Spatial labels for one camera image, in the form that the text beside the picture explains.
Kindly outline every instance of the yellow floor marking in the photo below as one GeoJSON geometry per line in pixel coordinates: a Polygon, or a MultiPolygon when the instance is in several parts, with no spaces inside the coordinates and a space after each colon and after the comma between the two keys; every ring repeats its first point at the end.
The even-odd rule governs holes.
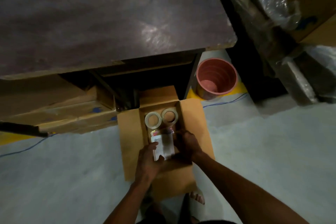
{"type": "MultiPolygon", "coordinates": [[[[239,94],[239,93],[247,93],[247,89],[242,82],[238,82],[237,86],[233,89],[233,91],[231,91],[230,93],[225,94],[225,95],[220,95],[220,97],[229,96],[229,95],[233,95],[233,94],[239,94]]],[[[196,95],[196,93],[192,89],[189,90],[187,98],[197,98],[201,101],[204,100],[203,98],[200,98],[198,95],[196,95]]]]}
{"type": "Polygon", "coordinates": [[[32,138],[33,136],[19,135],[7,132],[0,132],[0,145],[14,143],[25,139],[32,138]]]}

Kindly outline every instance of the cardboard box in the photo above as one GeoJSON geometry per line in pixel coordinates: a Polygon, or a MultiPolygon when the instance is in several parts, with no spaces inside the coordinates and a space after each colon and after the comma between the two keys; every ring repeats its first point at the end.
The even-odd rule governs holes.
{"type": "Polygon", "coordinates": [[[297,0],[302,14],[298,27],[289,31],[298,43],[336,46],[336,0],[297,0]]]}
{"type": "Polygon", "coordinates": [[[114,96],[106,89],[94,86],[85,95],[54,103],[33,112],[11,116],[3,121],[36,126],[111,110],[115,110],[114,96]]]}
{"type": "Polygon", "coordinates": [[[84,95],[85,91],[57,74],[0,80],[0,120],[84,95]]]}
{"type": "Polygon", "coordinates": [[[107,111],[103,113],[90,114],[73,120],[60,120],[39,125],[40,132],[47,133],[78,133],[114,126],[117,124],[117,112],[107,111]]]}
{"type": "MultiPolygon", "coordinates": [[[[151,111],[160,113],[169,107],[175,107],[179,115],[176,129],[185,128],[193,133],[203,151],[214,158],[201,102],[198,99],[179,101],[174,86],[147,90],[140,93],[140,108],[118,114],[125,180],[134,179],[139,150],[150,142],[145,115],[151,111]]],[[[163,169],[152,186],[156,201],[191,192],[196,189],[192,164],[183,160],[179,154],[165,160],[163,169]]]]}

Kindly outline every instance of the roll of tape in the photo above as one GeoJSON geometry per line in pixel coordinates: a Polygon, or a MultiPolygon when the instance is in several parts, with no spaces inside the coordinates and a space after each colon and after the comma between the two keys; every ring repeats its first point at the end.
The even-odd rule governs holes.
{"type": "Polygon", "coordinates": [[[179,115],[177,114],[175,108],[164,109],[162,114],[161,114],[161,117],[162,117],[162,120],[163,120],[164,124],[169,125],[169,126],[173,126],[177,122],[177,120],[179,119],[179,115]],[[167,112],[173,112],[174,113],[175,119],[172,122],[168,122],[168,121],[165,120],[164,117],[165,117],[167,112]]]}
{"type": "Polygon", "coordinates": [[[158,127],[161,125],[161,122],[162,122],[161,116],[160,116],[157,112],[149,112],[149,113],[147,113],[147,115],[145,116],[145,124],[146,124],[146,126],[147,126],[148,128],[150,128],[150,129],[156,129],[156,128],[158,128],[158,127]],[[150,117],[150,116],[153,116],[153,115],[157,116],[157,118],[158,118],[158,122],[157,122],[156,125],[154,125],[154,126],[150,126],[150,125],[149,125],[149,117],[150,117]]]}

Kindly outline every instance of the red bucket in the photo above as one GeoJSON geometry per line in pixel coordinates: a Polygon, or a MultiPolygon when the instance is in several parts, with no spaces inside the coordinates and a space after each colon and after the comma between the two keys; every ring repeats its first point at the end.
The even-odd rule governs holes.
{"type": "Polygon", "coordinates": [[[230,93],[238,82],[233,65],[217,58],[202,61],[197,68],[196,77],[196,93],[206,100],[230,93]]]}

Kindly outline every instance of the blue cable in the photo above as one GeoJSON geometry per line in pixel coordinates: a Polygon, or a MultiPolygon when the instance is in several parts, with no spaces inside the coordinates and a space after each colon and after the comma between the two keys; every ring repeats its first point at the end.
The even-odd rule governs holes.
{"type": "Polygon", "coordinates": [[[24,152],[24,151],[27,151],[27,150],[30,150],[31,148],[34,148],[36,145],[38,145],[39,143],[42,143],[44,140],[48,139],[49,137],[53,137],[54,135],[57,135],[57,134],[53,134],[53,135],[50,135],[48,137],[45,137],[43,138],[41,141],[37,142],[36,144],[34,144],[33,146],[30,146],[29,148],[25,149],[25,150],[22,150],[22,151],[16,151],[16,152],[11,152],[11,153],[7,153],[7,154],[2,154],[0,155],[0,158],[2,157],[6,157],[6,156],[9,156],[9,155],[13,155],[13,154],[17,154],[17,153],[21,153],[21,152],[24,152]]]}
{"type": "Polygon", "coordinates": [[[239,100],[242,100],[242,99],[246,98],[246,96],[247,96],[247,93],[244,93],[244,94],[240,95],[239,97],[237,97],[235,100],[232,100],[230,102],[215,103],[215,104],[211,104],[211,105],[206,105],[203,108],[208,107],[208,106],[213,106],[213,105],[225,105],[225,104],[229,104],[229,103],[234,103],[234,102],[237,102],[239,100]]]}

